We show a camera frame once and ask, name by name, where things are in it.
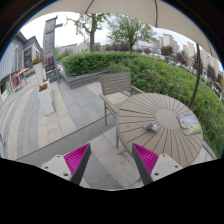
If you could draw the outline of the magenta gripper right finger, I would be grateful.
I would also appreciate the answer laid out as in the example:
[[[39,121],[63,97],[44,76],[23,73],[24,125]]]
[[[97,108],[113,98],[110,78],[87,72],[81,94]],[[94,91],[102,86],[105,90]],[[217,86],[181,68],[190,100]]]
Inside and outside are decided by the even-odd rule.
[[[135,143],[132,144],[132,155],[144,185],[182,169],[169,155],[158,155]]]

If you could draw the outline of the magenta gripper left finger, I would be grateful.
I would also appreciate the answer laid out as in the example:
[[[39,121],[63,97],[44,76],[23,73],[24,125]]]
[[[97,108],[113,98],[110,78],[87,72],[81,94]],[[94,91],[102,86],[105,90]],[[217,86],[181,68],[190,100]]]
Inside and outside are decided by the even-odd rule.
[[[91,147],[87,143],[65,155],[55,155],[42,165],[42,169],[79,185],[90,155]]]

